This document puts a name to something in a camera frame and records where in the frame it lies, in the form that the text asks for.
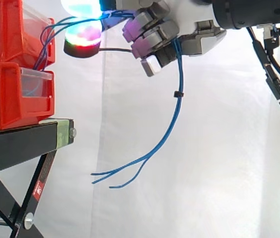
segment white backdrop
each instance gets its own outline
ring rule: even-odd
[[[46,16],[60,1],[26,0]],[[127,53],[73,59],[57,38],[58,117],[75,119],[75,143],[57,153],[36,213],[47,238],[280,238],[280,107],[245,30],[212,52],[184,58],[185,97],[170,139],[128,187],[138,166],[95,186],[89,175],[151,150],[166,131],[177,63],[147,78]],[[128,47],[116,27],[109,47]],[[36,161],[0,173],[21,201]],[[0,238],[8,237],[0,228]]]

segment robotic hand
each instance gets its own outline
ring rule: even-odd
[[[148,76],[176,59],[170,41],[180,36],[184,55],[200,56],[215,47],[226,29],[280,23],[280,0],[100,0],[102,10],[136,10],[123,28],[132,52]]]

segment stacked red bins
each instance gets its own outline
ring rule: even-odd
[[[54,114],[54,74],[32,70],[42,50],[41,33],[52,23],[22,0],[0,0],[0,129],[36,124]],[[47,60],[55,62],[54,41]]]

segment blue cable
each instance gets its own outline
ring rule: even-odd
[[[181,49],[181,45],[180,45],[180,42],[179,42],[178,39],[173,40],[172,44],[174,45],[174,48],[176,50],[176,56],[177,56],[178,65],[179,65],[179,73],[180,73],[179,92],[183,93],[183,90],[184,90],[184,73],[183,73],[183,62],[182,62],[182,49]],[[138,175],[140,174],[140,172],[142,171],[143,167],[148,162],[148,160],[164,145],[164,143],[166,142],[166,140],[170,136],[170,134],[173,130],[173,127],[176,123],[176,120],[179,116],[179,113],[180,113],[180,110],[181,110],[181,105],[182,105],[182,97],[179,97],[178,100],[177,100],[177,104],[176,104],[176,108],[175,108],[175,112],[174,112],[171,124],[169,125],[169,128],[167,129],[167,131],[166,131],[165,135],[163,136],[163,138],[161,139],[161,141],[154,147],[154,149],[152,149],[149,153],[142,156],[141,158],[139,158],[137,160],[134,160],[134,161],[132,161],[132,162],[130,162],[130,163],[124,165],[124,166],[121,166],[120,168],[117,168],[115,170],[111,170],[111,171],[107,171],[107,172],[103,172],[103,173],[92,173],[91,174],[92,176],[104,176],[105,175],[104,177],[102,177],[102,178],[100,178],[100,179],[98,179],[98,180],[96,180],[92,183],[96,184],[98,182],[101,182],[101,181],[115,175],[119,171],[121,171],[121,170],[123,170],[123,169],[125,169],[129,166],[135,165],[135,164],[143,161],[143,163],[140,166],[138,172],[136,173],[136,175],[131,180],[129,180],[128,182],[126,182],[123,185],[111,186],[109,188],[122,188],[122,187],[127,186],[131,182],[133,182],[138,177]]]
[[[64,26],[62,29],[60,29],[57,33],[55,33],[54,35],[50,35],[49,34],[49,37],[47,38],[46,42],[45,43],[42,43],[43,44],[43,48],[39,54],[39,58],[37,60],[37,62],[35,63],[34,65],[34,69],[37,70],[37,68],[39,67],[39,65],[42,63],[42,61],[45,59],[45,61],[47,61],[47,47],[48,47],[48,44],[52,41],[52,39],[54,37],[56,37],[60,32],[62,32],[63,30],[71,27],[71,26],[74,26],[74,25],[77,25],[77,24],[81,24],[81,23],[85,23],[85,22],[90,22],[90,21],[98,21],[98,20],[103,20],[103,19],[106,19],[108,17],[123,17],[123,18],[131,18],[133,17],[133,14],[131,13],[120,13],[121,11],[114,11],[112,12],[111,14],[104,14],[102,15],[101,17],[99,18],[92,18],[92,19],[85,19],[85,20],[80,20],[80,21],[77,21],[77,22],[66,22],[66,23],[63,23],[64,21],[66,20],[70,20],[70,19],[75,19],[76,17],[68,17],[68,18],[65,18],[61,21],[59,21],[58,23],[54,24],[54,25],[50,25],[50,26],[47,26],[43,32],[41,33],[41,42],[43,41],[42,40],[42,36],[43,34],[45,33],[45,31],[47,31],[49,28],[51,28],[51,32],[53,31],[53,29],[55,27],[58,27],[58,26]]]

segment colorful light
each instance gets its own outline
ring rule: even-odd
[[[99,18],[102,15],[99,0],[61,0],[64,9],[72,16]]]
[[[64,9],[77,18],[72,22],[102,15],[99,0],[61,0]],[[98,53],[102,33],[101,21],[80,23],[68,28],[66,32],[65,52],[74,57],[90,57]]]

